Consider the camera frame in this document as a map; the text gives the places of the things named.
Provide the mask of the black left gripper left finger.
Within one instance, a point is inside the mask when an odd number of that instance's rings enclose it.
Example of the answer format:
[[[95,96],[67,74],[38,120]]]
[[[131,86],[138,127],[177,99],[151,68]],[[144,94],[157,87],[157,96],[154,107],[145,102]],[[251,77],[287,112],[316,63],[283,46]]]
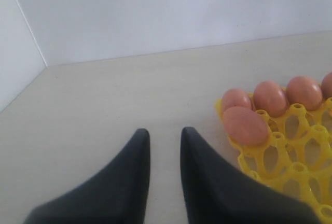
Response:
[[[150,136],[137,129],[112,161],[77,188],[34,208],[25,223],[143,223]]]

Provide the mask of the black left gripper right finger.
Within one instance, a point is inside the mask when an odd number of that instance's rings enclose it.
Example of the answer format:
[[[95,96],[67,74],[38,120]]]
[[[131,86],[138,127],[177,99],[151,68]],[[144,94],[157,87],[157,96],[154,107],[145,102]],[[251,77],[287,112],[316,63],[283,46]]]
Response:
[[[193,127],[181,134],[189,223],[320,223],[313,209],[244,175]]]

